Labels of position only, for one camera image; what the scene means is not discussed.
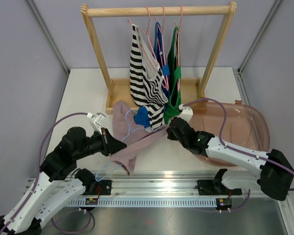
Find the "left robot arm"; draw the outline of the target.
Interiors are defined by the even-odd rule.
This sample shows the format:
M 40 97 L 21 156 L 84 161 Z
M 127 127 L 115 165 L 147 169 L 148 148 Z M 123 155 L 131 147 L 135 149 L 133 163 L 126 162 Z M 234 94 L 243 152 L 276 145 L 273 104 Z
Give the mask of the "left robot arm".
M 94 175 L 87 169 L 54 196 L 50 193 L 77 168 L 77 160 L 101 153 L 110 156 L 126 148 L 106 128 L 91 137 L 81 127 L 70 128 L 39 168 L 39 175 L 21 201 L 7 215 L 0 216 L 0 232 L 8 235 L 39 235 L 49 220 L 73 198 L 96 190 Z

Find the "pink hanger of striped top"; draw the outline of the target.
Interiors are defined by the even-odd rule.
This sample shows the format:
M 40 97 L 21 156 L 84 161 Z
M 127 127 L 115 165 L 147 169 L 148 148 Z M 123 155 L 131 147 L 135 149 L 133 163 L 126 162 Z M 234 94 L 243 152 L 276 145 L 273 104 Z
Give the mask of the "pink hanger of striped top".
M 143 32 L 131 20 L 131 49 L 129 80 L 133 97 L 160 97 L 167 101 L 169 94 L 169 67 L 164 58 L 160 24 L 155 26 L 155 45 L 149 37 L 149 29 Z

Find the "light blue wire hanger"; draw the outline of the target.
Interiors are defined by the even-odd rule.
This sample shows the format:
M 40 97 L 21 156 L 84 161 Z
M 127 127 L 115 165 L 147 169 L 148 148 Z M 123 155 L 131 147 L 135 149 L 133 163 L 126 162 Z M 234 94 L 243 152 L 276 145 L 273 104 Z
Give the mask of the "light blue wire hanger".
M 130 136 L 131 133 L 138 131 L 138 130 L 145 130 L 143 125 L 137 125 L 134 120 L 134 116 L 137 114 L 137 111 L 130 109 L 126 112 L 124 118 L 128 126 L 127 135 L 125 134 L 125 131 L 121 131 L 120 134 L 117 134 L 117 138 L 121 138 L 121 141 L 126 140 Z M 105 170 L 107 167 L 109 167 L 111 163 L 108 163 L 107 165 L 103 166 L 95 175 L 95 180 L 97 182 L 100 182 L 101 180 L 105 179 L 107 176 L 111 175 L 115 170 L 122 167 L 123 164 L 119 163 L 117 167 L 115 167 L 113 170 L 111 170 L 109 173 L 104 175 L 102 178 L 98 178 L 98 175 L 101 174 L 103 170 Z

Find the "mauve pink tank top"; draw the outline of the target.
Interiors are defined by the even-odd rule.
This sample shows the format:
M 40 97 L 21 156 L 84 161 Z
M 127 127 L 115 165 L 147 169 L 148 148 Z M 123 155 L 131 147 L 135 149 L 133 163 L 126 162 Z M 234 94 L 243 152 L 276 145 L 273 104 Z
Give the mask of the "mauve pink tank top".
M 113 137 L 120 141 L 121 138 L 117 138 L 116 135 L 120 134 L 121 131 L 125 131 L 125 134 L 127 135 L 128 126 L 124 116 L 128 110 L 130 110 L 130 107 L 123 101 L 119 101 L 113 106 Z M 162 125 L 152 132 L 145 129 L 131 133 L 126 140 L 122 141 L 127 147 L 116 154 L 113 154 L 110 157 L 110 161 L 116 164 L 123 164 L 122 168 L 129 176 L 132 175 L 135 169 L 137 155 L 147 147 L 157 143 L 162 137 L 166 136 L 167 128 L 167 125 Z

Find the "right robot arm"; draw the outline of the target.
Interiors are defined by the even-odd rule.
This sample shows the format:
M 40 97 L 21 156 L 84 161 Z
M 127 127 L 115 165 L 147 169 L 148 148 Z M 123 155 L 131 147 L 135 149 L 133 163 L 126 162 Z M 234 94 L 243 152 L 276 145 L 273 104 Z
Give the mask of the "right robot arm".
M 179 117 L 170 122 L 167 133 L 168 139 L 180 142 L 194 155 L 224 160 L 247 170 L 238 176 L 231 174 L 228 169 L 219 170 L 212 183 L 216 193 L 259 186 L 272 199 L 286 199 L 294 178 L 294 169 L 281 151 L 256 151 L 230 144 L 211 133 L 194 130 Z

